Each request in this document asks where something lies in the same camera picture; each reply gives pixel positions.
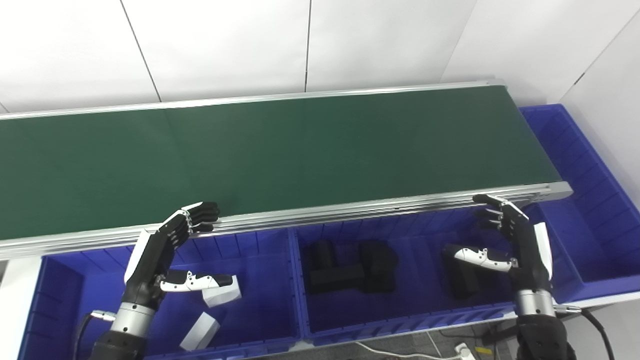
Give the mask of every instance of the robotic finger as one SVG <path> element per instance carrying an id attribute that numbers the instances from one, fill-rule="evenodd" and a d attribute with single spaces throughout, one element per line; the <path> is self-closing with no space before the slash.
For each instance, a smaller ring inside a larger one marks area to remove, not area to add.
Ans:
<path id="1" fill-rule="evenodd" d="M 221 288 L 233 283 L 233 277 L 227 274 L 194 274 L 188 270 L 169 270 L 160 282 L 160 289 L 165 292 L 199 291 Z"/>

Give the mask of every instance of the white wall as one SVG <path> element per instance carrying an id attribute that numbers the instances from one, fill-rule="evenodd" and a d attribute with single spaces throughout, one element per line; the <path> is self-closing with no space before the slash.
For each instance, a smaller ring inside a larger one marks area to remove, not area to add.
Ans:
<path id="1" fill-rule="evenodd" d="M 118 1 L 3 1 L 0 17 L 9 111 L 157 101 Z"/>
<path id="2" fill-rule="evenodd" d="M 640 13 L 637 13 L 561 102 L 638 208 L 639 99 Z"/>
<path id="3" fill-rule="evenodd" d="M 116 0 L 3 3 L 0 103 L 16 112 L 299 92 L 305 81 L 311 91 L 486 78 L 506 80 L 519 104 L 556 102 L 640 8 L 640 0 L 123 3 L 129 19 Z"/>
<path id="4" fill-rule="evenodd" d="M 308 91 L 437 83 L 476 0 L 313 0 Z"/>
<path id="5" fill-rule="evenodd" d="M 163 101 L 304 91 L 308 1 L 124 5 Z"/>
<path id="6" fill-rule="evenodd" d="M 558 102 L 638 8 L 637 0 L 479 1 L 442 81 L 496 77 L 519 105 Z"/>

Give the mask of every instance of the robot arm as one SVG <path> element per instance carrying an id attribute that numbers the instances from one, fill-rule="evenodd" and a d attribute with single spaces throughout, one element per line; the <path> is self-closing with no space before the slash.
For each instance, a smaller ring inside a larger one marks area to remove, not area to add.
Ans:
<path id="1" fill-rule="evenodd" d="M 125 271 L 120 309 L 111 329 L 94 344 L 90 360 L 139 360 L 147 333 L 168 291 L 196 291 L 232 284 L 231 275 L 171 270 L 175 250 L 193 233 L 213 229 L 220 211 L 215 202 L 199 202 L 176 211 L 154 233 L 142 231 Z"/>
<path id="2" fill-rule="evenodd" d="M 476 211 L 480 226 L 496 229 L 510 242 L 513 257 L 491 249 L 447 245 L 444 254 L 490 270 L 506 272 L 515 291 L 518 341 L 523 359 L 567 359 L 563 323 L 556 318 L 551 296 L 551 248 L 545 223 L 531 224 L 511 201 L 475 195 L 475 202 L 490 208 Z"/>

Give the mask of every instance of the blue plastic bin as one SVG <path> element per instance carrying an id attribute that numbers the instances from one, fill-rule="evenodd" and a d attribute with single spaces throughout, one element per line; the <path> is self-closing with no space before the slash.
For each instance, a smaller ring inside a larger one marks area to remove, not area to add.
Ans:
<path id="1" fill-rule="evenodd" d="M 574 194 L 535 204 L 557 254 L 560 302 L 640 291 L 640 215 L 560 104 L 521 109 Z"/>
<path id="2" fill-rule="evenodd" d="M 547 222 L 556 299 L 640 291 L 638 210 L 561 105 L 522 113 L 575 191 L 525 209 Z M 400 257 L 397 290 L 307 295 L 301 251 L 319 239 L 334 241 L 342 265 L 358 261 L 359 241 L 387 241 Z M 199 293 L 168 294 L 152 324 L 148 358 L 240 359 L 285 351 L 302 337 L 325 345 L 499 318 L 513 308 L 502 274 L 483 277 L 480 293 L 454 300 L 440 258 L 445 243 L 509 250 L 497 231 L 474 226 L 470 208 L 189 241 L 174 260 L 177 268 L 237 274 L 243 298 L 208 309 Z M 118 308 L 130 253 L 123 247 L 45 257 L 20 359 L 68 359 L 80 317 Z M 181 352 L 178 344 L 203 311 L 221 322 L 220 332 L 211 347 Z M 81 357 L 107 328 L 90 324 Z"/>
<path id="3" fill-rule="evenodd" d="M 575 193 L 525 210 L 546 221 L 554 255 L 554 295 L 560 302 L 640 291 L 640 217 L 615 178 L 561 105 L 523 108 L 549 158 Z M 439 252 L 445 243 L 509 250 L 495 231 L 474 227 L 469 209 L 300 227 L 299 291 L 305 337 L 316 345 L 437 325 L 500 317 L 513 308 L 506 276 L 496 274 L 481 293 L 454 300 Z M 398 253 L 397 289 L 307 295 L 300 256 L 313 241 L 334 241 L 338 262 L 357 262 L 357 241 L 381 239 Z"/>
<path id="4" fill-rule="evenodd" d="M 20 359 L 67 360 L 81 317 L 117 311 L 131 247 L 46 256 L 32 303 Z M 169 293 L 151 326 L 145 359 L 240 359 L 282 352 L 301 339 L 298 299 L 286 229 L 189 240 L 173 267 L 236 274 L 242 299 L 209 309 L 202 293 Z M 202 312 L 221 328 L 209 348 L 179 344 Z M 90 322 L 81 344 L 86 359 L 108 323 Z"/>
<path id="5" fill-rule="evenodd" d="M 470 299 L 450 296 L 440 258 L 443 244 L 506 246 L 504 241 L 499 243 L 496 232 L 476 232 L 473 223 L 467 208 L 293 229 L 299 245 L 296 264 L 305 337 L 315 345 L 325 345 L 501 317 L 512 303 L 508 279 L 500 274 L 487 274 L 486 291 Z M 308 256 L 301 254 L 320 239 L 333 242 L 339 265 L 358 262 L 358 242 L 387 241 L 399 256 L 396 290 L 362 293 L 352 289 L 307 295 L 303 276 Z"/>

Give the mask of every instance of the white block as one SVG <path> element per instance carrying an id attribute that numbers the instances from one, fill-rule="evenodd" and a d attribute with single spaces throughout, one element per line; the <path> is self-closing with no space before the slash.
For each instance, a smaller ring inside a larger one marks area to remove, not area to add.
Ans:
<path id="1" fill-rule="evenodd" d="M 224 303 L 242 298 L 240 292 L 240 285 L 238 285 L 238 279 L 234 275 L 234 283 L 221 288 L 204 289 L 202 290 L 202 298 L 207 306 L 214 307 L 222 305 Z"/>
<path id="2" fill-rule="evenodd" d="M 218 332 L 218 329 L 220 329 L 220 323 L 207 313 L 202 313 L 180 343 L 180 347 L 187 351 L 205 348 Z"/>

